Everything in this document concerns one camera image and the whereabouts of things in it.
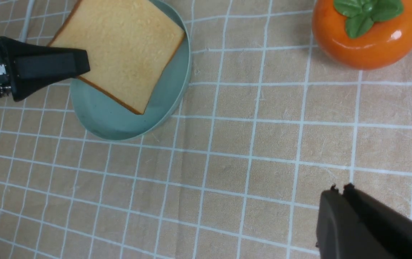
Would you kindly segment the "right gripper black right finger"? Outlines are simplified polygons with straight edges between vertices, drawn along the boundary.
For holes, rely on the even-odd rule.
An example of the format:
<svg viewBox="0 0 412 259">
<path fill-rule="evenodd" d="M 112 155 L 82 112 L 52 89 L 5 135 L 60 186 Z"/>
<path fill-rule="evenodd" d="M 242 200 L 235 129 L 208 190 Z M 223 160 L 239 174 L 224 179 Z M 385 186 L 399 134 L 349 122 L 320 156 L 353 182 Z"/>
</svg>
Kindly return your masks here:
<svg viewBox="0 0 412 259">
<path fill-rule="evenodd" d="M 412 220 L 351 183 L 321 193 L 316 238 L 321 259 L 412 259 Z"/>
</svg>

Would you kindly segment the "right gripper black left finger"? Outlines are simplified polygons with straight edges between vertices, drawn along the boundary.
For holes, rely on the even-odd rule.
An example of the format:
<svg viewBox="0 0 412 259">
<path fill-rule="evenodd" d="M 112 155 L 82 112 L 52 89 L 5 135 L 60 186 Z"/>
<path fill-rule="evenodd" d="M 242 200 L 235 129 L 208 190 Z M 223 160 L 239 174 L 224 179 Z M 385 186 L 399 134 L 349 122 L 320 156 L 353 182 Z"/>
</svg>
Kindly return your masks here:
<svg viewBox="0 0 412 259">
<path fill-rule="evenodd" d="M 90 71 L 81 49 L 38 46 L 0 37 L 0 98 L 20 102 L 42 88 Z"/>
</svg>

